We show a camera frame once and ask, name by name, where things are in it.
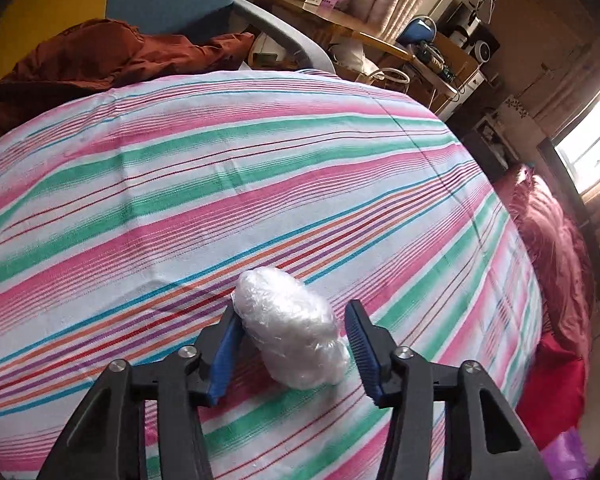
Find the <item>blue gripper pad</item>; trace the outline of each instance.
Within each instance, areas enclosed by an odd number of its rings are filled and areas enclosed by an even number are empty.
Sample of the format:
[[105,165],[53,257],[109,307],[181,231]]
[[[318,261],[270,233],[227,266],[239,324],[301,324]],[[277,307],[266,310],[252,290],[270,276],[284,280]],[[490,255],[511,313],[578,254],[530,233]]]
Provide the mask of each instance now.
[[390,355],[396,348],[394,338],[387,329],[371,323],[358,300],[347,304],[344,325],[365,393],[376,405],[384,405],[386,394],[382,383],[391,377]]
[[234,314],[226,327],[224,336],[209,368],[209,391],[207,394],[210,406],[215,406],[226,393],[229,381],[234,372],[235,356],[243,335],[240,318]]

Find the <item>white plastic bag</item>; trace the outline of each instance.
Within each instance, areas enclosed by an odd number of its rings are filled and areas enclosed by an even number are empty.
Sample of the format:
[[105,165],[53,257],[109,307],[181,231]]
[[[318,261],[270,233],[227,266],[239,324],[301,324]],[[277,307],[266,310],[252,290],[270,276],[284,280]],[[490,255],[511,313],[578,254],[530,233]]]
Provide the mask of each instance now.
[[232,300],[275,380],[308,390],[344,378],[350,357],[336,317],[303,282],[275,267],[247,270]]

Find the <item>window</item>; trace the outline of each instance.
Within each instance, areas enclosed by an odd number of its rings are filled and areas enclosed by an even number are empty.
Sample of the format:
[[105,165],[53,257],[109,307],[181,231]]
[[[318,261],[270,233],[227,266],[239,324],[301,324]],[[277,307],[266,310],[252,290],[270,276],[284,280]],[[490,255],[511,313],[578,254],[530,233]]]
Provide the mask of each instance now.
[[579,193],[600,180],[600,100],[556,150]]

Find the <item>striped fabric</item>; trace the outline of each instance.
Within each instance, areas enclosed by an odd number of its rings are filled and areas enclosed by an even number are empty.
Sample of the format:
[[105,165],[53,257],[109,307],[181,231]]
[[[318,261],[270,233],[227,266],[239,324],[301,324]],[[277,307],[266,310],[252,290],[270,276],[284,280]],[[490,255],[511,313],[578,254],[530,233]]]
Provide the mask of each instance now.
[[[516,402],[539,340],[538,284],[443,123],[400,94],[315,73],[173,76],[0,139],[0,470],[34,478],[107,363],[195,341],[240,272],[264,265],[340,318],[359,298],[430,360],[478,359]],[[154,403],[146,418],[158,478]],[[353,366],[338,386],[285,390],[247,347],[201,418],[216,478],[370,479],[390,414]]]

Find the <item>brown cloth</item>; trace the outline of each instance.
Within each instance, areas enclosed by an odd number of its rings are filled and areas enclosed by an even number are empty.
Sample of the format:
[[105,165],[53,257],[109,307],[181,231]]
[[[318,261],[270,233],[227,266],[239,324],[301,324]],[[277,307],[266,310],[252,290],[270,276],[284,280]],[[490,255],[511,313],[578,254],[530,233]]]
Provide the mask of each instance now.
[[67,101],[157,77],[237,70],[253,34],[194,45],[180,35],[140,34],[115,20],[89,20],[43,41],[0,79],[0,136]]

